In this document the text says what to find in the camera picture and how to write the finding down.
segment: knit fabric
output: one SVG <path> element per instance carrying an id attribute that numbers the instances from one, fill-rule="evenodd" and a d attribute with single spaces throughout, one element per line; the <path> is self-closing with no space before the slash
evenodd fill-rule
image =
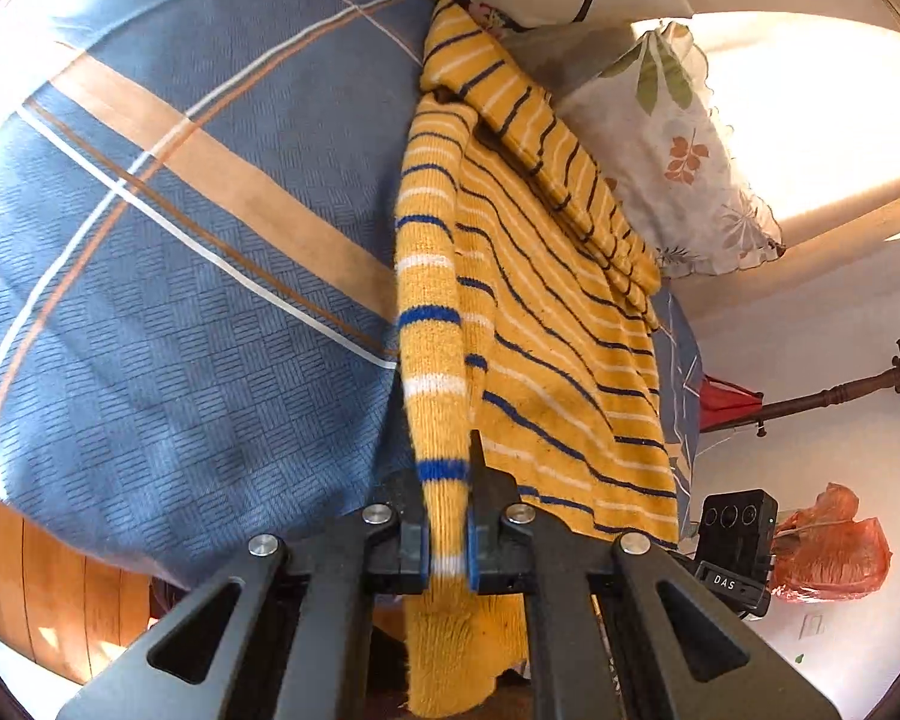
<path id="1" fill-rule="evenodd" d="M 547 95 L 453 2 L 426 44 L 396 205 L 400 355 L 432 533 L 410 710 L 462 712 L 527 656 L 522 599 L 466 576 L 469 431 L 578 533 L 673 548 L 648 295 L 659 273 Z"/>

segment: metal screw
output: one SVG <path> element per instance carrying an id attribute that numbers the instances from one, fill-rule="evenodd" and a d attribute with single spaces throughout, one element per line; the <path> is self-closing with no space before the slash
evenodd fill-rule
<path id="1" fill-rule="evenodd" d="M 250 555 L 256 555 L 257 557 L 272 555 L 279 546 L 279 539 L 276 536 L 271 536 L 269 533 L 260 533 L 260 536 L 254 536 L 250 543 L 247 543 Z"/>
<path id="2" fill-rule="evenodd" d="M 529 525 L 536 517 L 536 509 L 529 503 L 512 503 L 506 507 L 506 519 L 514 525 Z"/>
<path id="3" fill-rule="evenodd" d="M 620 536 L 620 546 L 628 555 L 646 555 L 650 552 L 650 540 L 643 533 L 624 533 Z"/>
<path id="4" fill-rule="evenodd" d="M 390 522 L 394 510 L 385 503 L 371 503 L 364 509 L 364 522 L 367 525 L 383 525 Z"/>

